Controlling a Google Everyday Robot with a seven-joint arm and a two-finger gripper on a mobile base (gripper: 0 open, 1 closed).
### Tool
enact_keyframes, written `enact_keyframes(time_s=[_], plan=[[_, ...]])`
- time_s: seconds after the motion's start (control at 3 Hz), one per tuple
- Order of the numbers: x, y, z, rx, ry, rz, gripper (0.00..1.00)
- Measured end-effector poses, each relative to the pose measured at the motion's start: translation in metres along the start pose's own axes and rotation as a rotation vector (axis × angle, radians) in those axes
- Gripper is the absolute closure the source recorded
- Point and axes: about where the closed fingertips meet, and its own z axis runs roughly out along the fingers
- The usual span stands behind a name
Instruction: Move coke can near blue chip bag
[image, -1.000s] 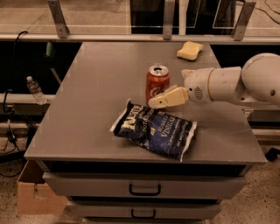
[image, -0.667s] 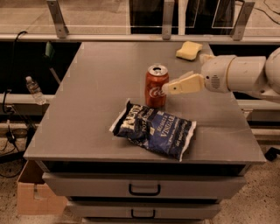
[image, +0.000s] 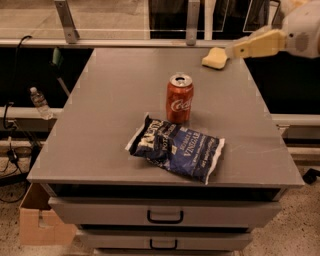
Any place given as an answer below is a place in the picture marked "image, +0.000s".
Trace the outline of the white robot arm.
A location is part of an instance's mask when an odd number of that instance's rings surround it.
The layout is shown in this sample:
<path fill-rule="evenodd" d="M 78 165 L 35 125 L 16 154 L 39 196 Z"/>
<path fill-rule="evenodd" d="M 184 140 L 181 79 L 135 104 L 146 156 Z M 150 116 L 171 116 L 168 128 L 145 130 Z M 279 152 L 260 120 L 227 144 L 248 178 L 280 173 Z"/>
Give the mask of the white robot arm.
<path fill-rule="evenodd" d="M 320 0 L 310 0 L 292 10 L 282 21 L 280 29 L 264 26 L 250 36 L 227 45 L 228 58 L 266 57 L 280 51 L 293 56 L 320 56 Z"/>

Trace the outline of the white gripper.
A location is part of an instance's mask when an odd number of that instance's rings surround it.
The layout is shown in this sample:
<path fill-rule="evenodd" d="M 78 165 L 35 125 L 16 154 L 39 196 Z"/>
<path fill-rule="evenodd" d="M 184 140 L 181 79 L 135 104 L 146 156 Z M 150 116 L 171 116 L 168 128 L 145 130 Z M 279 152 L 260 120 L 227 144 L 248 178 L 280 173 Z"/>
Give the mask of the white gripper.
<path fill-rule="evenodd" d="M 228 44 L 225 52 L 230 59 L 256 58 L 276 55 L 286 46 L 286 51 L 294 56 L 319 57 L 320 2 L 308 2 L 294 9 L 284 18 L 282 30 L 263 26 Z"/>

